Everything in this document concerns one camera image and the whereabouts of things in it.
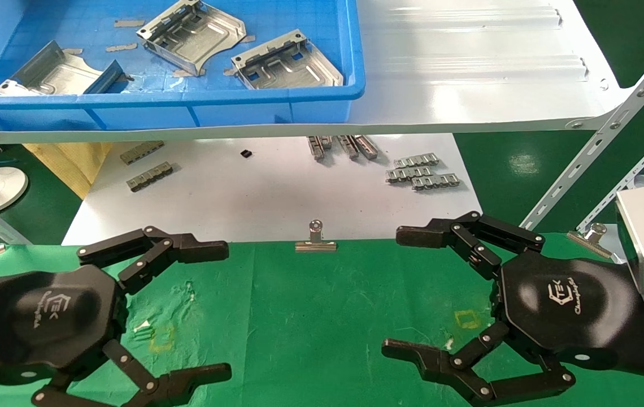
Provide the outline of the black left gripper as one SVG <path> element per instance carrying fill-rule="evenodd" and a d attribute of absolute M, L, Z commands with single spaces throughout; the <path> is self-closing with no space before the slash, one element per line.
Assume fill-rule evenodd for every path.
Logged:
<path fill-rule="evenodd" d="M 54 376 L 31 397 L 35 406 L 108 406 L 67 393 L 108 358 L 136 384 L 123 406 L 186 405 L 200 386 L 232 377 L 228 363 L 153 377 L 118 340 L 128 319 L 115 278 L 97 266 L 0 276 L 0 386 Z"/>

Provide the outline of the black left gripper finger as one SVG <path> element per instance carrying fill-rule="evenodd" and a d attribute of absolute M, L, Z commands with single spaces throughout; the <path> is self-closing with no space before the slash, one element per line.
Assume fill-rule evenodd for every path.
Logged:
<path fill-rule="evenodd" d="M 225 241 L 200 242 L 191 233 L 168 234 L 147 226 L 79 248 L 80 265 L 102 269 L 133 258 L 118 273 L 123 293 L 135 295 L 173 263 L 223 261 L 229 257 Z"/>

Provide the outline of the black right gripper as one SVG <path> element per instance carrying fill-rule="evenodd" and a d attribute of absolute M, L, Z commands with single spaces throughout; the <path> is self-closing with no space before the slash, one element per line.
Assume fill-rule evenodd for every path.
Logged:
<path fill-rule="evenodd" d="M 502 265 L 485 242 L 520 255 Z M 585 369 L 621 366 L 621 336 L 639 301 L 630 273 L 590 258 L 544 257 L 539 252 L 545 242 L 542 235 L 476 211 L 434 218 L 425 227 L 398 227 L 397 244 L 451 248 L 482 278 L 498 280 L 496 316 L 504 322 L 454 354 L 390 338 L 382 343 L 382 354 L 414 363 L 423 381 L 451 387 L 472 406 L 559 396 L 577 381 L 559 361 Z M 492 382 L 478 376 L 474 366 L 505 340 L 541 373 Z"/>

